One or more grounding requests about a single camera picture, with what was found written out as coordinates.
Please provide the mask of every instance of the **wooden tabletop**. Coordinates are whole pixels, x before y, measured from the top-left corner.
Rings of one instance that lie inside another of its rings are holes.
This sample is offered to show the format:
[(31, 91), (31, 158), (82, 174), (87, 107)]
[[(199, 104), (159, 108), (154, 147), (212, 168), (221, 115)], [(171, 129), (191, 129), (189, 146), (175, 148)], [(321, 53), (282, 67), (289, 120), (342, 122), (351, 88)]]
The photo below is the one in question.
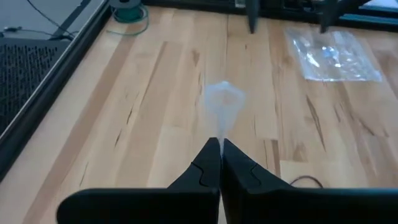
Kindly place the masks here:
[(322, 83), (302, 77), (286, 27), (310, 26), (260, 19), (250, 35), (243, 16), (152, 7), (130, 37), (106, 30), (137, 25), (111, 19), (0, 184), (0, 223), (55, 223), (80, 189), (168, 186), (214, 135), (203, 92), (222, 80), (246, 93), (228, 138), (275, 175), (397, 187), (398, 35), (349, 30), (381, 83)]

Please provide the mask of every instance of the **plastic bag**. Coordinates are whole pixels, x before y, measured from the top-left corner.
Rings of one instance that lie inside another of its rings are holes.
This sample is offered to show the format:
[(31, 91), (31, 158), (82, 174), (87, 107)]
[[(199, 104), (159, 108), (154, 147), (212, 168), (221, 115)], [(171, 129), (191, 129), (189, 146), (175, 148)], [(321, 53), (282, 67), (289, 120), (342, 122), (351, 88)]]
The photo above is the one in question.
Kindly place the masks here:
[(205, 104), (216, 116), (217, 138), (221, 157), (224, 154), (224, 138), (233, 127), (239, 110), (243, 107), (245, 94), (227, 81), (205, 87)]
[(287, 29), (285, 35), (308, 80), (381, 82), (381, 73), (349, 32)]

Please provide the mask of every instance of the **green wire spool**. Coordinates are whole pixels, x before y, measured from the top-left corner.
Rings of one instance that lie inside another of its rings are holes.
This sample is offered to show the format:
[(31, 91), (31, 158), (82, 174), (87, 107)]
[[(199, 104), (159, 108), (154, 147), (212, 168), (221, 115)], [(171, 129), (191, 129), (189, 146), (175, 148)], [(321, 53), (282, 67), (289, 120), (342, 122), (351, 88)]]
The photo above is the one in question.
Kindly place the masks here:
[(114, 19), (118, 22), (125, 23), (125, 24), (133, 24), (137, 22), (141, 22), (144, 19), (146, 19), (146, 24), (144, 28), (140, 31), (133, 32), (133, 33), (120, 33), (120, 32), (115, 32), (111, 30), (107, 30), (107, 32), (112, 33), (112, 34), (119, 34), (119, 35), (128, 35), (128, 36), (137, 36), (145, 30), (148, 29), (149, 26), (149, 18), (148, 18), (148, 9), (143, 5), (139, 4), (136, 7), (132, 7), (130, 9), (128, 8), (115, 8), (111, 7), (112, 10), (112, 16)]

